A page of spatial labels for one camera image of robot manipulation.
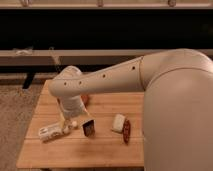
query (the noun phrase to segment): beige carpet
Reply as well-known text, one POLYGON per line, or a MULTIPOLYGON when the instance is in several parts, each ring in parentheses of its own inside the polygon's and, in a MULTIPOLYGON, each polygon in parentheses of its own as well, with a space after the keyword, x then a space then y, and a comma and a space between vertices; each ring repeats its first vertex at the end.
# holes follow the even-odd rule
MULTIPOLYGON (((37 74, 29 89, 23 90, 26 74, 0 74, 0 171, 17 171, 16 161, 46 79, 55 74, 37 74)), ((139 171, 133 168, 70 169, 71 171, 139 171)))

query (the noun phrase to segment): red object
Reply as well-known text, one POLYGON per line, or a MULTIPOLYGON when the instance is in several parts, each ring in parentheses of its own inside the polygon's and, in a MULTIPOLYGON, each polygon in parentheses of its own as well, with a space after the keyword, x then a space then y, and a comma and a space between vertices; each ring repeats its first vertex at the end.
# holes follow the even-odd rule
POLYGON ((131 132, 131 124, 129 120, 125 120, 123 127, 123 140, 126 144, 129 143, 130 132, 131 132))
POLYGON ((81 99, 82 99, 84 105, 86 106, 89 102, 89 96, 87 94, 83 94, 83 95, 81 95, 81 99))

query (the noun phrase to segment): small white object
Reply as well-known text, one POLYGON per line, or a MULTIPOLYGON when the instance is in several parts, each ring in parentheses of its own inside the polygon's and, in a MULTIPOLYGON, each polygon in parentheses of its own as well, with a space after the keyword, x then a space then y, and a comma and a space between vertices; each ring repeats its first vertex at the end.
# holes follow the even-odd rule
POLYGON ((112 131, 122 133, 125 119, 126 117, 124 115, 121 115, 121 114, 115 115, 113 125, 112 125, 112 131))
POLYGON ((69 133, 70 133, 69 126, 66 126, 64 129, 61 129, 60 124, 55 123, 55 124, 40 128, 38 132, 38 136, 41 139, 41 141, 44 142, 65 134, 69 134, 69 133))
POLYGON ((33 55, 33 48, 27 48, 27 49, 14 49, 14 56, 13 57, 19 57, 19 56, 31 56, 33 55))
POLYGON ((78 128, 78 122, 77 121, 72 121, 72 127, 77 129, 78 128))

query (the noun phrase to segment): wooden tabletop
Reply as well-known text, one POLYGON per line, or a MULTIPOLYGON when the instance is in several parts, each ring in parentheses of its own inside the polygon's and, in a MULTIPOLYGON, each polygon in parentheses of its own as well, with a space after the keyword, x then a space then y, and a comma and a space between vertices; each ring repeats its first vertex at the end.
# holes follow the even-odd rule
POLYGON ((38 130, 59 121, 56 99, 45 82, 31 120, 17 168, 89 168, 142 167, 143 143, 141 111, 143 93, 113 93, 89 95, 87 110, 95 120, 95 137, 87 138, 82 128, 63 138, 42 143, 38 130), (125 115, 131 122, 130 142, 122 134, 111 131, 115 114, 125 115))

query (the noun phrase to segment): white toy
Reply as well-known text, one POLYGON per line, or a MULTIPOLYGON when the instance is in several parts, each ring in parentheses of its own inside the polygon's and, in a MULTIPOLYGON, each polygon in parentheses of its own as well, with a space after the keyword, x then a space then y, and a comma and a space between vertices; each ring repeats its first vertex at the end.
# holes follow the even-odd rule
POLYGON ((121 114, 115 115, 113 125, 112 125, 112 131, 115 131, 117 133, 122 133, 125 119, 126 117, 124 115, 121 115, 121 114))
POLYGON ((78 128, 78 122, 77 121, 72 121, 72 127, 74 128, 74 129, 77 129, 78 128))
POLYGON ((39 129, 38 136, 41 141, 45 142, 69 134, 70 132, 71 129, 69 125, 65 126, 64 129, 62 129, 60 127, 60 123, 55 123, 39 129))

